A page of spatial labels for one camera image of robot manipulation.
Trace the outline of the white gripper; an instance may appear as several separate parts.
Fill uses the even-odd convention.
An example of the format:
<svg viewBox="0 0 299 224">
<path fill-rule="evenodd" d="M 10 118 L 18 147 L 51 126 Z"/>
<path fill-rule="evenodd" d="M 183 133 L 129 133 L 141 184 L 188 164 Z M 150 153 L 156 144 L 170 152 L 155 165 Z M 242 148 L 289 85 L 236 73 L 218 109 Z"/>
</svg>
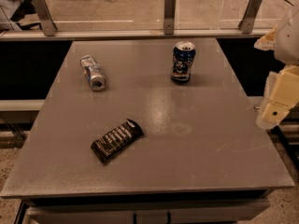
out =
<svg viewBox="0 0 299 224">
<path fill-rule="evenodd" d="M 286 65 L 278 73 L 267 77 L 263 101 L 256 124 L 262 129 L 273 129 L 299 103 L 299 4 L 295 4 L 266 35 L 259 38 L 254 48 L 274 50 L 275 58 Z"/>
</svg>

